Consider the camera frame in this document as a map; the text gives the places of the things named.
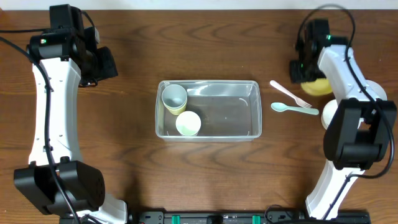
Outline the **yellow plastic bowl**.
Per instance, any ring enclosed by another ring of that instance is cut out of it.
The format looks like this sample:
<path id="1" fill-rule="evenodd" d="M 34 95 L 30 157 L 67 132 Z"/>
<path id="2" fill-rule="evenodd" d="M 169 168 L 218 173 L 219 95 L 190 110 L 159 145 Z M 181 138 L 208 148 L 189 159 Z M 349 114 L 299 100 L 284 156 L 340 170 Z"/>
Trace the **yellow plastic bowl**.
<path id="1" fill-rule="evenodd" d="M 333 92 L 326 78 L 318 78 L 314 82 L 301 83 L 300 86 L 306 94 L 311 96 L 324 96 Z"/>

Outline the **pink plastic fork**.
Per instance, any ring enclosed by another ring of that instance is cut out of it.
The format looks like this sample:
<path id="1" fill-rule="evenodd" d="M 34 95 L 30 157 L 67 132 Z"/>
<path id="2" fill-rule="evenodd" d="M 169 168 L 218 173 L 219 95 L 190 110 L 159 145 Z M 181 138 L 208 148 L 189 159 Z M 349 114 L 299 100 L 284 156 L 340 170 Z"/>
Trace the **pink plastic fork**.
<path id="1" fill-rule="evenodd" d="M 285 93 L 289 97 L 293 98 L 294 101 L 296 102 L 296 104 L 301 106 L 302 108 L 311 108 L 312 107 L 311 104 L 309 104 L 306 101 L 302 100 L 301 98 L 297 97 L 296 95 L 294 95 L 293 93 L 288 91 L 288 89 L 284 88 L 281 84 L 277 83 L 275 80 L 271 80 L 269 83 L 275 89 L 277 89 L 277 90 L 281 91 L 282 93 Z"/>

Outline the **mint green plastic spoon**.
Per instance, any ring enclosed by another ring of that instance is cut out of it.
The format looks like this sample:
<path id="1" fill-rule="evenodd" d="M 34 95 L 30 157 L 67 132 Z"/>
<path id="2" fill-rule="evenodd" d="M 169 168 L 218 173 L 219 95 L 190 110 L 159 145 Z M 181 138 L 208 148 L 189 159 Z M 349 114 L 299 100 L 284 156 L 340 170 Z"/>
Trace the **mint green plastic spoon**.
<path id="1" fill-rule="evenodd" d="M 305 113 L 305 114 L 310 114 L 310 115 L 319 115 L 319 111 L 315 108 L 302 108 L 302 107 L 296 107 L 296 106 L 287 106 L 283 103 L 279 102 L 274 102 L 271 103 L 271 108 L 274 111 L 277 112 L 285 112 L 285 111 L 296 111 L 299 113 Z"/>

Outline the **grey plastic cup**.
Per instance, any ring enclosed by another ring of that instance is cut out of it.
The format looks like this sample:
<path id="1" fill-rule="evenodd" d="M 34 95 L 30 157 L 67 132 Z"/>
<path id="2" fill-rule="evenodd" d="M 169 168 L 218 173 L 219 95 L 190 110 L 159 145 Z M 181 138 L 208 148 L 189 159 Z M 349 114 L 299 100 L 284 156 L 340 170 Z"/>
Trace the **grey plastic cup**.
<path id="1" fill-rule="evenodd" d="M 187 102 L 187 91 L 180 85 L 169 85 L 163 90 L 161 99 L 168 108 L 180 108 Z"/>

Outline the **yellow plastic cup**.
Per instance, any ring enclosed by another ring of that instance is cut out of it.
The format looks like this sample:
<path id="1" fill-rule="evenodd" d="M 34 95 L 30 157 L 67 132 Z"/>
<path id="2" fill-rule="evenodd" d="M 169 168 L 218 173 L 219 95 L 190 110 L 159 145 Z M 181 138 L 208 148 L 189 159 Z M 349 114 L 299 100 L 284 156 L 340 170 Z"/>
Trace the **yellow plastic cup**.
<path id="1" fill-rule="evenodd" d="M 167 110 L 175 116 L 178 116 L 179 114 L 183 113 L 186 109 L 187 102 L 185 101 L 184 103 L 182 102 L 176 102 L 176 101 L 166 101 L 164 103 L 164 106 L 167 108 Z"/>

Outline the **cream white plastic cup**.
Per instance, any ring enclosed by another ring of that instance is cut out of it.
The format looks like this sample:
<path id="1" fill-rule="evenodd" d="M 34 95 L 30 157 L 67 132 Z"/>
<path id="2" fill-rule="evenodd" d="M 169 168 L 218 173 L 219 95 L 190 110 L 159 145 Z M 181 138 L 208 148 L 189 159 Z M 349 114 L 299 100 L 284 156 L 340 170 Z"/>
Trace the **cream white plastic cup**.
<path id="1" fill-rule="evenodd" d="M 201 119 L 195 112 L 184 111 L 177 116 L 175 126 L 182 136 L 196 136 L 201 128 Z"/>

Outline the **clear plastic container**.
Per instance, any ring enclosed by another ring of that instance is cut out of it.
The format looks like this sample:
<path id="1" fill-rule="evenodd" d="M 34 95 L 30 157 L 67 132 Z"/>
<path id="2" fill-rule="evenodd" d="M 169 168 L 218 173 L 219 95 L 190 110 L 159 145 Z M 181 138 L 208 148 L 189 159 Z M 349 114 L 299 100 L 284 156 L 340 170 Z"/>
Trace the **clear plastic container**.
<path id="1" fill-rule="evenodd" d="M 187 92 L 187 111 L 196 113 L 201 128 L 196 136 L 182 136 L 162 102 L 166 87 L 180 85 Z M 252 141 L 262 134 L 260 88 L 253 80 L 164 80 L 155 105 L 155 133 L 173 142 Z"/>

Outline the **grey plastic bowl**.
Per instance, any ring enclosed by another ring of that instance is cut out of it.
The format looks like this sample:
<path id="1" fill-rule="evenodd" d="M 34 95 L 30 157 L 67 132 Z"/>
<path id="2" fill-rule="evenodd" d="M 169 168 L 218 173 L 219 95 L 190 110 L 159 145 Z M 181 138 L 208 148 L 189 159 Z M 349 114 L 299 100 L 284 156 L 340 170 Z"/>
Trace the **grey plastic bowl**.
<path id="1" fill-rule="evenodd" d="M 372 81 L 372 80 L 366 80 L 368 86 L 378 95 L 378 97 L 386 101 L 387 100 L 387 95 L 386 92 L 384 91 L 383 87 L 380 86 L 378 83 Z"/>

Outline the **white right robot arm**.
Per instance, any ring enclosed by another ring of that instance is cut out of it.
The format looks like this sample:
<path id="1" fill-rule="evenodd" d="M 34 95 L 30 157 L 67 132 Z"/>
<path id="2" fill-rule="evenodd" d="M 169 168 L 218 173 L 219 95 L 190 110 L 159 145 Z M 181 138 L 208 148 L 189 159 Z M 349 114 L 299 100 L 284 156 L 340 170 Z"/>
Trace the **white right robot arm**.
<path id="1" fill-rule="evenodd" d="M 326 19 L 305 19 L 298 30 L 298 59 L 290 62 L 292 83 L 326 78 L 338 108 L 323 138 L 326 164 L 305 203 L 309 217 L 331 220 L 353 182 L 394 147 L 393 101 L 369 87 L 355 59 L 352 40 L 330 34 Z"/>

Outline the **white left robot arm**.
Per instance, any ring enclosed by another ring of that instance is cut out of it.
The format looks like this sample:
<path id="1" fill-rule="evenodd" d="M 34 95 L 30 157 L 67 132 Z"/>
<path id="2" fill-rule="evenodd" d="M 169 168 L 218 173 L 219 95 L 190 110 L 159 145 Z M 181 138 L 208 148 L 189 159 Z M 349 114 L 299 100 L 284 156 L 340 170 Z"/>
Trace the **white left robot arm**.
<path id="1" fill-rule="evenodd" d="M 127 204 L 107 194 L 102 173 L 83 162 L 77 133 L 78 89 L 115 77 L 116 64 L 96 27 L 83 25 L 85 11 L 64 4 L 49 13 L 50 27 L 24 51 L 35 77 L 35 135 L 14 185 L 40 213 L 64 223 L 126 223 Z"/>

